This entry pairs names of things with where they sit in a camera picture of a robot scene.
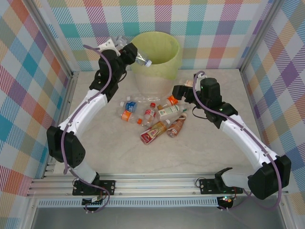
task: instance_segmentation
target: white bottle cap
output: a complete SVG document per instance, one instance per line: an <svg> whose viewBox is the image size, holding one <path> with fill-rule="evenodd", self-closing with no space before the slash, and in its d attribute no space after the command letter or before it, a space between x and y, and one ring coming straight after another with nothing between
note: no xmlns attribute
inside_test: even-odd
<svg viewBox="0 0 305 229"><path fill-rule="evenodd" d="M151 66L151 64L152 64L152 61L151 61L151 60L148 60L148 61L146 62L146 64L145 64L145 66L146 66L146 67L149 67L149 66Z"/></svg>

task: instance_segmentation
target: plaid wallpaper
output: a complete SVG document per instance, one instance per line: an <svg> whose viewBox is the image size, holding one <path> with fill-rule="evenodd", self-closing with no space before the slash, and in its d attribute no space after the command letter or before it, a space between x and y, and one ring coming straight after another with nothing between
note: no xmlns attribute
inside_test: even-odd
<svg viewBox="0 0 305 229"><path fill-rule="evenodd" d="M35 2L71 67L82 71L97 70L99 58L83 44L96 47L108 36L124 34L132 39L145 31L177 38L183 46L183 69L237 68L272 4L272 0Z"/></svg>
<svg viewBox="0 0 305 229"><path fill-rule="evenodd" d="M305 224L305 1L286 0L244 81L262 136L292 161L291 199Z"/></svg>
<svg viewBox="0 0 305 229"><path fill-rule="evenodd" d="M68 77L21 0L0 4L0 228L14 229L48 154Z"/></svg>

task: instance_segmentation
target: pile of bottles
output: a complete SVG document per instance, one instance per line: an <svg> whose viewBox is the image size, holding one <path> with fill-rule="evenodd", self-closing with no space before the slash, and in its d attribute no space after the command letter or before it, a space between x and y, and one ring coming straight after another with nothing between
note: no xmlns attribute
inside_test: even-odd
<svg viewBox="0 0 305 229"><path fill-rule="evenodd" d="M120 103L118 115L126 122L147 128L141 133L140 139L148 145L165 132L170 137L176 137L189 109L189 104L178 103L172 95L160 99L155 95L134 94L127 96L126 101Z"/></svg>

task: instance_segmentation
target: beige floor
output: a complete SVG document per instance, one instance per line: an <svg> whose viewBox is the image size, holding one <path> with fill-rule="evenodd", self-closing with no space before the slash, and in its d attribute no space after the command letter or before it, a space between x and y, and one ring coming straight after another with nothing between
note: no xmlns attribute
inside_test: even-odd
<svg viewBox="0 0 305 229"><path fill-rule="evenodd" d="M231 103L248 127L258 135L246 91L236 69L206 70L208 77L220 83L223 100ZM178 78L192 79L196 70L180 70ZM94 78L94 72L79 76L71 111L82 101ZM225 167L248 167L245 155L235 143L207 120L192 116L176 138L163 134L145 146L140 141L143 127L120 120L116 109L122 98L137 93L132 72L119 84L119 90L91 121L81 138L86 149L85 159L100 173L190 173L216 172ZM62 173L57 163L54 172Z"/></svg>

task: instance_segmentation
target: pastel plaid pattern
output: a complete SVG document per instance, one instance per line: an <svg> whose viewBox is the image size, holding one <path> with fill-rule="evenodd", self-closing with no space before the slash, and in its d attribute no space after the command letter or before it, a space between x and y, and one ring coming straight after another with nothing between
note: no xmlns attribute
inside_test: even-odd
<svg viewBox="0 0 305 229"><path fill-rule="evenodd" d="M286 0L243 76L264 142L292 161L305 223L305 2Z"/></svg>
<svg viewBox="0 0 305 229"><path fill-rule="evenodd" d="M108 36L132 39L146 31L173 35L183 47L183 69L237 68L243 41L260 4L267 0L48 0L82 71L97 70L99 58L84 50ZM44 8L42 15L49 21ZM51 31L65 53L51 23Z"/></svg>
<svg viewBox="0 0 305 229"><path fill-rule="evenodd" d="M0 228L14 229L46 162L68 77L21 0L0 7Z"/></svg>

